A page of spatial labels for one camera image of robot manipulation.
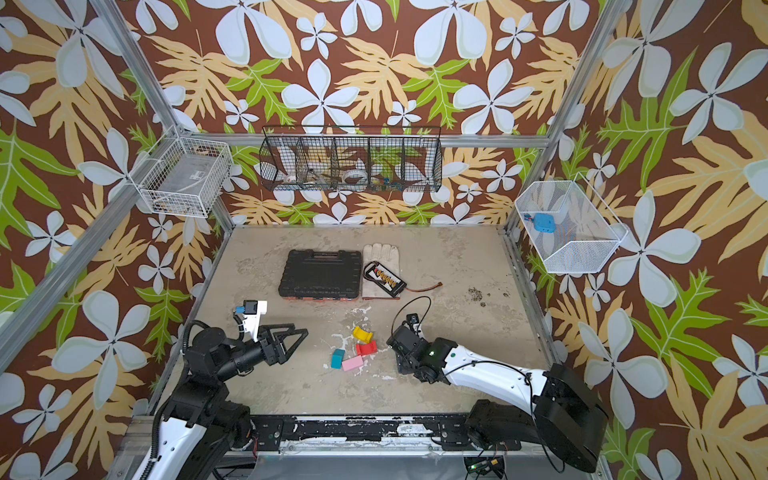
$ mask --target white flower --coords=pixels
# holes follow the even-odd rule
[[[600,290],[600,287],[605,282],[605,273],[598,275],[597,279],[590,273],[587,275],[587,280],[589,281],[589,286],[584,286],[584,298],[592,298],[594,311],[599,312],[602,308],[601,300],[603,303],[611,301],[611,295],[605,290]]]
[[[168,100],[168,104],[171,107],[178,107],[187,100],[187,90],[185,90],[181,85],[171,85],[170,87],[163,88],[163,95],[165,95],[165,99]],[[172,108],[171,110],[176,117],[176,121],[178,121],[182,127],[189,131],[198,131],[197,125],[194,124],[194,121],[190,118],[189,115],[185,114],[178,108]],[[160,121],[160,115],[153,115],[152,121],[154,123],[158,123]]]
[[[482,193],[480,184],[477,182],[474,182],[469,187],[467,187],[466,185],[459,185],[458,189],[459,191],[461,191],[461,193],[456,195],[456,200],[461,200],[462,198],[466,198],[470,204],[472,203],[472,199],[474,197],[477,197],[479,194]]]
[[[755,349],[749,343],[735,335],[732,335],[730,340],[743,366],[724,357],[715,359],[712,365],[722,376],[738,372],[740,379],[746,377],[738,390],[739,398],[745,407],[765,405],[766,399],[760,391],[760,383],[768,388],[768,377],[765,375],[768,373],[768,356],[760,355],[757,357],[758,361],[755,361]]]
[[[337,188],[333,192],[328,194],[328,198],[336,198],[336,197],[338,197],[342,202],[346,202],[347,195],[352,195],[352,191],[351,190],[340,190],[339,188]]]
[[[632,280],[635,270],[640,271],[640,292],[646,300],[661,307],[667,306],[677,298],[672,281],[664,272],[650,262],[650,257],[658,257],[672,263],[688,263],[699,250],[701,238],[684,228],[675,228],[662,233],[648,245],[650,229],[656,218],[654,193],[646,190],[634,208],[632,224],[637,238],[630,232],[621,246],[634,253],[629,257],[619,257],[608,267],[608,281],[624,286]],[[628,228],[625,225],[612,225],[611,228]]]
[[[267,162],[260,162],[253,166],[256,173],[259,174],[265,180],[268,181],[283,181],[288,178],[293,178],[296,181],[296,155],[288,147],[278,147],[280,162],[283,164],[283,168],[286,171],[277,170],[277,168]],[[323,201],[323,194],[318,190],[299,190],[302,197],[308,202],[321,202]],[[273,192],[275,200],[279,201],[283,205],[293,205],[295,200],[294,190],[275,190]]]
[[[617,38],[603,52],[606,68],[622,66],[611,80],[605,97],[605,110],[610,110],[627,87],[637,64],[643,58],[637,89],[644,98],[657,97],[667,83],[672,57],[666,48],[653,45],[678,32],[694,19],[704,0],[672,0],[659,22],[656,17],[663,0],[643,0],[640,3],[640,38]]]
[[[680,460],[667,449],[659,450],[656,454],[656,462],[659,464],[658,469],[656,469],[650,458],[642,453],[634,454],[634,458],[637,460],[640,470],[649,480],[677,480],[680,474],[683,473]]]
[[[154,227],[152,230],[152,240],[158,242],[168,241],[168,231],[174,227],[174,223],[170,220],[165,220],[165,214],[157,215],[157,220],[154,217],[149,217],[149,224]]]
[[[214,263],[210,261],[210,258],[203,257],[203,262],[200,265],[200,267],[203,270],[203,281],[199,283],[195,283],[192,286],[192,290],[190,290],[190,295],[192,295],[194,298],[198,298],[203,293],[203,285],[205,284],[205,279],[208,278],[210,275],[210,271],[214,268]]]
[[[561,133],[558,138],[558,157],[560,158],[560,161],[567,161],[574,153],[576,142],[574,142],[573,138],[567,136],[565,131],[579,126],[581,118],[584,117],[584,107],[584,104],[576,104],[576,106],[568,112],[568,118],[566,118],[565,125],[563,126],[563,133]],[[547,120],[547,125],[552,125],[553,122],[554,116]],[[554,150],[552,151],[552,157],[549,157],[548,161],[551,161],[553,157]]]
[[[144,33],[153,34],[157,30],[148,7],[152,8],[154,14],[157,15],[160,21],[163,22],[163,25],[168,27],[169,30],[176,30],[176,27],[179,26],[176,14],[168,5],[165,5],[160,0],[139,0],[136,4],[136,22],[144,30]]]
[[[416,108],[416,100],[408,100],[407,109],[403,109],[402,104],[395,100],[392,103],[392,113],[394,115],[390,115],[389,118],[386,119],[386,123],[388,125],[397,125],[402,122],[402,126],[407,127],[412,123],[420,121],[422,119],[420,116],[410,113],[414,108]]]
[[[451,18],[456,18],[456,50],[460,58],[480,58],[488,34],[485,26],[463,7],[482,0],[410,0],[422,10],[441,8],[419,27],[413,37],[413,51],[422,65],[434,65],[442,55]]]
[[[48,232],[41,229],[36,223],[32,223],[31,221],[27,220],[27,228],[29,229],[29,233],[31,233],[35,239],[29,242],[27,245],[27,251],[25,252],[25,255],[27,257],[37,255],[43,251],[44,248],[50,245],[51,248],[48,249],[48,257],[51,259],[51,262],[57,263],[64,255],[62,252],[58,251],[58,248],[62,245],[72,245],[76,239],[74,238],[74,235],[72,235],[72,233],[69,231],[69,228],[61,233],[57,233],[58,229],[64,225],[64,218],[61,216],[58,210],[53,210],[51,213],[49,213],[48,217],[45,219],[45,222],[46,226],[48,227]]]
[[[4,7],[5,0],[0,0],[0,9]],[[13,48],[13,41],[6,30],[15,37],[27,36],[27,27],[24,26],[24,22],[14,17],[0,17],[0,48],[5,51],[11,51]]]
[[[731,43],[721,43],[710,51],[699,67],[699,81],[705,91],[686,90],[670,105],[670,113],[680,117],[693,107],[701,104],[690,119],[683,133],[683,145],[698,137],[710,121],[710,111],[715,126],[721,130],[738,130],[744,126],[744,114],[739,105],[720,98],[718,95],[738,88],[752,81],[768,63],[768,49],[752,50],[733,66],[721,84],[717,84],[723,75],[730,57]]]
[[[520,25],[515,24],[515,19],[512,17],[505,18],[502,20],[502,24],[499,26],[499,29],[501,31],[504,31],[506,33],[510,33],[510,37],[503,37],[496,41],[496,50],[501,51],[506,49],[509,44],[512,44],[512,58],[517,58],[518,55],[520,55],[520,42],[522,43],[528,43],[534,38],[536,38],[536,35],[533,35],[529,31],[524,31],[533,21],[533,14],[532,13],[526,13],[520,18]]]
[[[325,27],[326,14],[322,12],[315,15],[314,25],[310,23],[308,18],[302,17],[296,19],[296,28],[304,33],[312,35],[311,37],[304,37],[301,39],[301,49],[310,51],[312,50],[312,47],[315,46],[315,42],[317,42],[317,49],[320,51],[320,54],[323,58],[328,60],[328,45],[326,45],[326,43],[333,43],[338,37],[329,31],[323,31]]]
[[[344,110],[333,107],[349,107],[357,98],[360,89],[346,87],[334,91],[326,97],[328,87],[331,85],[331,70],[319,58],[312,62],[306,71],[306,77],[310,81],[310,87],[314,94],[299,84],[290,84],[283,89],[283,103],[289,108],[305,108],[314,106],[315,109],[301,120],[305,125],[304,131],[308,134],[320,134],[327,112],[333,124],[347,132],[355,133],[355,121]]]
[[[85,0],[65,0],[71,17],[64,13],[55,0],[20,1],[32,14],[42,20],[72,30],[72,34],[56,53],[56,75],[61,86],[74,88],[85,83],[88,77],[88,64],[85,58],[88,56],[88,63],[91,64],[96,80],[114,96],[123,98],[123,87],[94,40],[118,57],[122,56],[120,48],[109,27],[101,18],[96,17],[88,25],[85,24],[85,14],[88,10],[88,3]]]
[[[453,106],[456,108],[465,110],[482,107],[480,111],[464,119],[462,122],[463,134],[478,133],[485,125],[485,121],[488,120],[489,112],[493,113],[493,121],[496,123],[497,129],[505,134],[512,133],[515,129],[515,116],[502,107],[517,107],[533,93],[533,87],[522,87],[499,95],[512,79],[513,71],[512,63],[507,58],[500,61],[488,74],[487,95],[475,84],[465,85],[453,95]]]
[[[499,184],[504,187],[505,191],[510,191],[511,189],[515,188],[516,182],[513,177],[522,171],[522,165],[512,165],[509,170],[507,170],[507,161],[502,158],[498,164],[496,164],[496,170],[483,170],[483,178],[494,179],[490,184],[488,184],[488,188],[486,188],[485,191],[495,192],[498,190]]]
[[[144,352],[134,344],[120,340],[139,333],[147,326],[150,308],[146,305],[131,307],[125,314],[120,329],[118,329],[120,304],[111,293],[103,290],[93,292],[85,297],[82,308],[88,321],[107,339],[96,340],[86,336],[71,336],[56,351],[51,366],[61,373],[76,373],[105,353],[94,383],[94,407],[98,410],[107,402],[118,382],[118,364],[114,358],[115,354],[126,372],[147,365]]]
[[[544,328],[547,330],[547,333],[552,338],[552,349],[554,350],[554,356],[555,359],[559,362],[564,362],[568,359],[568,349],[565,347],[565,344],[562,340],[555,340],[552,337],[552,314],[547,312],[546,315],[544,315]]]
[[[611,156],[611,152],[612,151],[609,150],[602,155],[599,153],[592,154],[594,166],[597,168],[589,169],[587,172],[587,180],[592,180],[594,178],[594,187],[596,189],[600,188],[605,182],[605,180],[603,180],[603,175],[605,175],[606,178],[611,178],[616,173],[616,167],[608,163],[608,157]]]
[[[565,18],[565,9],[569,6],[571,7],[571,14],[568,16],[568,27],[574,31],[584,26],[589,16],[589,4],[584,0],[565,0],[544,21],[544,35],[552,35],[560,28],[560,24]]]
[[[7,17],[0,17],[2,22]],[[2,29],[0,28],[0,40],[2,40]],[[23,94],[29,89],[29,75],[20,71],[4,71],[0,74],[0,91],[7,91],[9,94]],[[23,121],[32,127],[36,126],[35,119],[29,113],[29,109],[23,103],[4,93],[0,93],[0,107],[4,108],[9,114]]]
[[[565,292],[568,291],[568,293],[571,294],[571,297],[576,300],[578,298],[578,291],[576,290],[576,282],[574,281],[574,278],[581,278],[582,275],[584,274],[570,273],[564,275],[563,280],[560,280],[560,294],[565,295]]]
[[[134,166],[128,170],[128,141],[125,140],[123,134],[114,128],[110,128],[107,132],[107,149],[120,171],[97,161],[82,162],[78,165],[78,170],[82,172],[87,179],[102,187],[117,182],[114,187],[109,190],[109,194],[107,195],[107,200],[112,201],[115,195],[120,193],[120,190],[131,181],[131,176],[141,166],[144,160],[146,160],[147,155],[144,154],[144,152],[141,152],[144,155],[139,154],[134,162]],[[144,200],[139,200],[137,202],[137,207],[144,213],[150,212],[149,207]]]
[[[24,381],[15,373],[0,374],[0,415],[24,403]]]
[[[432,217],[429,222],[431,225],[477,225],[485,220],[482,215],[472,215],[467,217],[469,213],[469,204],[459,204],[453,209],[453,218],[446,214],[439,214],[436,217]]]
[[[169,267],[170,263],[174,261],[174,251],[168,250],[161,261],[160,254],[157,252],[157,247],[155,245],[150,245],[147,247],[147,258],[154,264],[154,266],[140,265],[139,278],[145,282],[154,279],[152,288],[157,295],[160,295],[163,291],[163,277],[168,279],[176,278],[173,269]]]
[[[667,389],[667,370],[655,356],[642,355],[620,361],[634,335],[634,327],[624,309],[618,309],[608,319],[609,353],[597,333],[586,323],[579,322],[579,333],[584,345],[594,355],[605,360],[590,359],[584,370],[584,381],[589,386],[603,382],[612,373],[611,408],[624,429],[634,423],[634,403],[624,380],[642,396],[654,399]]]
[[[344,218],[346,216],[346,205],[342,202],[336,202],[331,207],[331,213],[329,214],[317,214],[312,218],[312,222],[315,225],[360,225],[366,221],[365,215],[354,215],[352,217]]]
[[[38,454],[22,453],[13,461],[8,477],[11,480],[67,480],[78,472],[78,468],[72,462],[65,462],[64,458],[72,448],[74,434],[65,436],[51,452],[45,470],[40,471],[40,457]]]
[[[331,0],[331,2],[348,2],[349,0]],[[341,31],[344,35],[357,32],[357,8],[360,7],[362,19],[370,31],[376,31],[382,26],[382,9],[370,0],[352,0],[344,13],[341,14]]]
[[[208,8],[228,8],[225,16],[216,25],[216,39],[221,51],[238,65],[248,65],[250,61],[250,42],[245,26],[248,17],[261,46],[272,58],[290,58],[293,53],[288,34],[273,19],[259,12],[256,5],[269,0],[197,0]]]
[[[233,164],[230,167],[230,176],[224,179],[224,182],[221,184],[221,187],[226,192],[234,192],[235,191],[235,185],[240,187],[242,190],[248,190],[250,185],[248,184],[248,180],[244,178],[240,178],[240,175],[243,174],[243,167],[239,164]]]
[[[56,393],[56,388],[50,383],[47,384],[40,390],[38,395],[38,401],[42,410],[26,409],[13,415],[14,422],[29,423],[24,430],[22,443],[28,442],[40,429],[40,425],[45,424],[45,431],[48,433],[55,432],[58,429],[61,418],[56,415],[56,412],[67,406],[69,399],[72,398],[72,392],[65,390],[51,403],[54,393]]]
[[[243,128],[248,131],[250,122],[256,121],[259,118],[254,114],[245,113],[245,110],[248,110],[247,101],[240,99],[237,103],[238,106],[235,106],[235,104],[229,100],[224,101],[224,108],[226,108],[228,112],[232,113],[232,115],[227,115],[227,123],[230,125],[235,125],[239,121],[243,124]]]

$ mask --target blue box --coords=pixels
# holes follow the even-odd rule
[[[549,214],[537,214],[533,217],[533,227],[538,232],[554,233],[554,218]]]
[[[341,362],[344,360],[344,350],[336,349],[331,357],[331,368],[341,370]]]

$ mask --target concrete floor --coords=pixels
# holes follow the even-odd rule
[[[232,310],[243,300],[267,300],[261,323],[295,323],[310,335],[284,365],[258,365],[246,377],[227,382],[229,399],[252,413],[420,413],[468,412],[475,400],[491,398],[465,387],[420,383],[397,373],[386,345],[392,318],[408,300],[286,300],[277,286],[289,250],[361,250],[367,243],[390,243],[400,250],[402,278],[411,288],[443,282],[428,295],[432,308],[424,322],[427,340],[453,339],[483,356],[513,365],[547,369],[515,287],[499,230],[494,227],[241,227],[233,233],[197,318],[236,337]],[[405,313],[421,316],[425,300]],[[331,353],[354,354],[352,330],[374,332],[379,353],[350,372],[331,369]],[[176,365],[169,387],[176,385]]]

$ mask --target battery pack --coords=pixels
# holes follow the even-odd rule
[[[362,274],[366,280],[374,282],[392,298],[397,297],[406,288],[406,282],[402,278],[379,262],[371,262]]]

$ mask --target cable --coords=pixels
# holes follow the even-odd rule
[[[414,303],[416,300],[419,300],[419,299],[422,299],[422,298],[426,298],[427,300],[429,300],[429,305],[427,306],[427,310],[424,312],[424,315],[422,315],[422,321],[421,321],[421,323],[419,325],[424,323],[424,319],[427,317],[427,313],[429,313],[429,309],[432,307],[432,299],[429,298],[426,295],[421,295],[421,296],[417,296],[415,299],[413,299],[410,302],[406,303],[405,305],[402,306],[402,308],[400,310],[397,311],[397,313],[395,314],[395,317],[392,319],[392,327],[390,327],[390,329],[389,329],[389,334],[390,335],[392,335],[395,332],[395,320],[397,320],[397,316],[400,313],[402,313],[402,311],[405,310],[408,305],[410,305],[411,303]]]

